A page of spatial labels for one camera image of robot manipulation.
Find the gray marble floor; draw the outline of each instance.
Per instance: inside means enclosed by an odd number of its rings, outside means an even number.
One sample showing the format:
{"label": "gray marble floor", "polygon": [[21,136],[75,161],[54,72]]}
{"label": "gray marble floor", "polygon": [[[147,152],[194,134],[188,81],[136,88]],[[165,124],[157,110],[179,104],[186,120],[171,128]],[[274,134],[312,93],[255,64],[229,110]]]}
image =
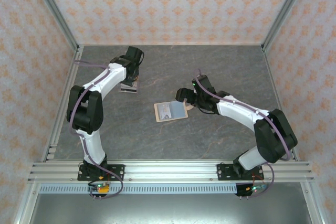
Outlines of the gray marble floor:
{"label": "gray marble floor", "polygon": [[[217,91],[229,92],[258,108],[277,107],[266,63],[258,46],[139,46],[145,53],[138,94],[113,89],[104,99],[101,141],[108,159],[233,159],[255,146],[254,134],[232,119],[198,109],[187,119],[155,120],[154,104],[174,101],[179,88],[192,88],[201,68]],[[82,60],[108,64],[127,46],[85,46]],[[101,69],[80,67],[75,84],[83,85]],[[82,159],[80,141],[65,121],[55,158]]]}

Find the orange patterned wall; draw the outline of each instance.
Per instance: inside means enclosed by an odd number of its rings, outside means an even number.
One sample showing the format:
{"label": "orange patterned wall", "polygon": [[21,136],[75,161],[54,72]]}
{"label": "orange patterned wall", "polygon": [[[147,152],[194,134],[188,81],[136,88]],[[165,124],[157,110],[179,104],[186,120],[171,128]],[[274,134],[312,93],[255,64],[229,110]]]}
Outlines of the orange patterned wall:
{"label": "orange patterned wall", "polygon": [[43,0],[0,0],[0,223],[13,223],[73,51]]}
{"label": "orange patterned wall", "polygon": [[56,0],[80,44],[261,44],[285,0]]}
{"label": "orange patterned wall", "polygon": [[267,52],[299,155],[336,220],[336,0],[297,0]]}

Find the aluminum frame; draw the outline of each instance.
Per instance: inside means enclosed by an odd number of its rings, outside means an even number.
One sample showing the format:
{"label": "aluminum frame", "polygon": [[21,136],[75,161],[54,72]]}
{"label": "aluminum frame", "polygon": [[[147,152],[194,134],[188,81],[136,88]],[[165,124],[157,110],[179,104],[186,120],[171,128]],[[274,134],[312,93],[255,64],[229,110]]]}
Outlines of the aluminum frame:
{"label": "aluminum frame", "polygon": [[[78,164],[81,161],[47,161],[34,163],[28,183],[87,183],[77,181]],[[124,164],[126,184],[151,183],[222,183],[217,178],[219,163],[233,161],[208,160],[115,160],[109,164]],[[314,173],[309,162],[277,162],[272,164],[275,182],[312,182]],[[271,180],[271,170],[264,165],[265,180]],[[228,180],[227,183],[250,182],[250,180]]]}
{"label": "aluminum frame", "polygon": [[[79,48],[74,52],[72,57],[72,62],[75,60],[80,60],[83,53],[84,46],[79,46]],[[71,64],[69,66],[68,75],[66,82],[63,87],[61,101],[58,106],[57,114],[55,117],[55,121],[53,123],[52,131],[49,137],[49,142],[44,149],[43,156],[41,158],[41,162],[45,162],[47,159],[54,158],[53,153],[56,151],[59,135],[62,129],[63,121],[66,115],[66,109],[68,104],[68,97],[70,93],[70,89],[75,82],[76,74],[78,70],[78,65]]]}
{"label": "aluminum frame", "polygon": [[273,39],[275,38],[277,32],[279,31],[280,27],[282,26],[282,23],[285,21],[287,14],[290,12],[293,4],[296,0],[285,0],[278,16],[276,17],[274,23],[271,26],[271,29],[269,30],[265,41],[263,44],[261,44],[261,47],[263,48],[263,51],[267,51],[267,49],[270,47]]}
{"label": "aluminum frame", "polygon": [[[280,110],[283,111],[282,106],[281,106],[281,102],[280,102],[280,99],[279,99],[279,94],[278,94],[278,91],[277,91],[277,87],[275,86],[274,78],[273,78],[271,68],[270,68],[270,65],[269,65],[269,62],[268,62],[268,59],[267,59],[267,52],[263,51],[262,54],[264,55],[264,60],[265,60],[265,63],[266,63],[266,67],[267,67],[267,70],[268,70],[269,77],[271,79],[271,83],[272,83],[273,91],[274,91],[274,94],[275,94],[275,98],[277,99],[278,107],[279,107]],[[293,153],[295,161],[300,160],[299,153],[298,153],[298,150],[297,150],[296,147],[294,147],[292,149],[292,153]]]}
{"label": "aluminum frame", "polygon": [[64,35],[66,36],[69,45],[76,50],[78,48],[78,44],[76,42],[75,37],[73,36],[67,22],[65,21],[61,11],[59,10],[55,0],[45,0],[47,6],[49,7],[51,13],[53,14],[55,20],[59,24],[61,30],[63,31]]}
{"label": "aluminum frame", "polygon": [[[81,161],[46,161],[34,163],[31,169],[28,186],[24,199],[19,208],[15,223],[29,223],[32,217],[41,184],[54,183],[56,185],[81,185],[87,182],[77,181],[78,164]],[[126,185],[141,184],[200,184],[219,185],[224,181],[217,179],[216,165],[232,163],[223,160],[118,160],[108,161],[113,164],[125,164],[124,183]],[[275,170],[275,183],[297,182],[301,183],[303,194],[307,203],[313,224],[328,224],[325,212],[319,201],[318,187],[314,179],[309,162],[290,160],[279,161],[272,164]],[[266,181],[271,180],[271,171],[263,166]],[[229,180],[225,183],[250,182],[249,180]]]}

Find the black mounting plate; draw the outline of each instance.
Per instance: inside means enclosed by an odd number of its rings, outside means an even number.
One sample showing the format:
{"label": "black mounting plate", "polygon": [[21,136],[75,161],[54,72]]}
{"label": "black mounting plate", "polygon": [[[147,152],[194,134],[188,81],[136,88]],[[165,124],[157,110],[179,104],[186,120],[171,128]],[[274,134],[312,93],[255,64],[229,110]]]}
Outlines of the black mounting plate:
{"label": "black mounting plate", "polygon": [[264,179],[264,172],[261,166],[256,166],[252,170],[241,174],[239,177],[237,173],[233,170],[233,164],[220,163],[217,165],[217,177],[218,180],[253,180],[253,174],[260,176]]}
{"label": "black mounting plate", "polygon": [[[125,174],[125,165],[107,165],[107,170],[110,170],[111,172],[117,174],[121,180],[124,180],[124,174]],[[85,165],[82,164],[79,166],[79,172],[78,172],[78,181],[119,181],[116,177],[110,175],[106,176],[103,179],[99,179],[99,176],[97,175],[89,175],[87,173],[87,169],[85,168]]]}

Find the wire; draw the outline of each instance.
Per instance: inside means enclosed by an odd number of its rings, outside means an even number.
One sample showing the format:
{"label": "wire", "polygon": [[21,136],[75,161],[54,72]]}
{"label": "wire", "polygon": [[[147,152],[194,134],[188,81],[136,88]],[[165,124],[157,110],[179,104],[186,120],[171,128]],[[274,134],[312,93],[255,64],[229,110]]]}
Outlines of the wire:
{"label": "wire", "polygon": [[255,174],[252,174],[252,175],[254,176],[254,178],[253,178],[253,183],[254,183],[254,181],[255,181],[255,177],[257,177],[257,178],[259,178],[259,179],[262,181],[262,183],[265,184],[265,182],[264,182],[264,180],[263,180],[262,177],[260,177],[259,175],[255,175]]}
{"label": "wire", "polygon": [[274,184],[275,175],[274,175],[273,167],[272,167],[270,164],[268,164],[268,163],[264,163],[264,165],[268,165],[269,168],[271,169],[271,171],[272,171],[272,181],[271,181],[271,183],[269,184],[269,186],[268,186],[264,191],[262,191],[260,194],[251,195],[251,196],[248,196],[248,198],[255,198],[255,197],[259,197],[259,196],[263,195],[263,194],[264,194],[265,192],[267,192],[267,191],[272,187],[272,185]]}
{"label": "wire", "polygon": [[139,65],[138,65],[138,66],[140,66],[140,64],[142,63],[142,61],[143,61],[144,58],[145,58],[145,53],[142,52],[142,60],[139,62]]}
{"label": "wire", "polygon": [[[74,64],[76,64],[76,65],[78,65],[78,64],[80,64],[80,63],[84,63],[84,65],[80,65],[80,66],[84,66],[84,67],[102,67],[102,66],[104,66],[104,65],[94,65],[94,64],[88,63],[87,61],[85,61],[85,62],[82,62],[82,61],[76,61],[76,62],[74,62]],[[83,91],[83,93],[79,96],[79,98],[78,98],[78,100],[77,100],[77,102],[76,102],[76,104],[75,104],[75,106],[74,106],[74,109],[73,109],[73,111],[72,111],[72,114],[71,114],[71,117],[70,117],[70,126],[69,126],[70,133],[71,133],[72,135],[79,136],[80,139],[82,140],[84,153],[85,153],[85,155],[88,157],[88,159],[89,159],[89,160],[90,160],[96,167],[98,167],[99,169],[103,170],[104,172],[106,172],[106,173],[108,173],[108,174],[111,174],[112,176],[116,177],[117,180],[120,181],[121,188],[120,188],[116,193],[114,193],[114,194],[109,194],[109,195],[106,195],[106,196],[104,196],[104,197],[99,196],[99,199],[107,199],[107,198],[111,198],[111,197],[114,197],[114,196],[118,195],[119,193],[122,192],[122,190],[123,190],[123,188],[124,188],[124,183],[123,183],[122,179],[121,179],[117,174],[111,172],[110,170],[105,169],[104,167],[101,167],[99,164],[97,164],[97,163],[92,159],[92,157],[90,156],[90,154],[89,154],[89,152],[88,152],[88,148],[87,148],[87,145],[86,145],[86,139],[85,139],[85,136],[84,136],[83,134],[74,132],[74,131],[72,130],[72,125],[73,125],[73,122],[74,122],[73,120],[74,120],[74,118],[75,118],[75,114],[76,114],[76,111],[77,111],[77,109],[78,109],[78,106],[79,106],[81,100],[83,99],[83,97],[85,96],[85,94],[86,94],[91,88],[93,88],[93,87],[94,87],[95,85],[97,85],[99,82],[101,82],[102,80],[104,80],[104,79],[110,74],[111,70],[109,69],[109,67],[108,67],[108,66],[104,66],[104,67],[105,67],[105,69],[107,70],[106,74],[104,74],[104,76],[102,76],[100,79],[98,79],[98,80],[95,81],[93,84],[91,84],[90,86],[88,86],[88,87]],[[93,199],[96,198],[96,196],[94,196],[94,195],[92,194],[92,189],[91,189],[91,191],[90,191],[90,196],[91,196]]]}
{"label": "wire", "polygon": [[256,181],[256,176],[254,176],[254,173],[252,173],[252,177],[253,177],[253,185],[252,186],[254,186],[254,183]]}
{"label": "wire", "polygon": [[245,104],[245,103],[242,103],[242,102],[239,102],[239,101],[232,101],[232,100],[229,100],[229,99],[225,99],[225,98],[223,98],[223,97],[219,97],[219,96],[217,96],[217,95],[215,95],[215,94],[212,94],[211,92],[209,92],[208,90],[206,90],[206,89],[201,85],[201,83],[199,82],[199,80],[198,80],[198,78],[197,78],[197,77],[198,77],[197,74],[199,74],[199,76],[202,74],[202,73],[201,73],[201,70],[200,70],[200,69],[197,69],[196,71],[198,71],[198,73],[196,73],[195,80],[196,80],[198,86],[199,86],[205,93],[211,95],[211,96],[214,97],[214,98],[220,99],[220,100],[222,100],[222,101],[225,101],[225,102],[229,102],[229,103],[232,103],[232,104],[236,104],[236,105],[243,106],[243,107],[245,107],[245,108],[251,110],[252,112],[261,115],[261,116],[262,116],[262,117],[269,123],[269,125],[274,129],[274,131],[277,133],[277,135],[278,135],[278,137],[279,137],[279,139],[280,139],[282,145],[284,146],[284,149],[285,149],[285,151],[286,151],[286,155],[287,155],[287,157],[286,157],[286,158],[280,158],[280,159],[283,160],[283,161],[289,161],[289,160],[290,160],[290,153],[289,153],[289,150],[288,150],[288,147],[287,147],[287,145],[286,145],[286,143],[285,143],[284,138],[282,137],[281,133],[279,132],[279,130],[277,129],[277,127],[274,125],[274,123],[273,123],[273,122],[272,122],[266,115],[264,115],[263,113],[261,113],[260,111],[256,110],[255,108],[253,108],[252,106],[250,106],[250,105],[248,105],[248,104]]}
{"label": "wire", "polygon": [[215,113],[205,112],[205,111],[201,110],[201,108],[199,108],[199,107],[198,107],[198,109],[204,114],[215,115]]}

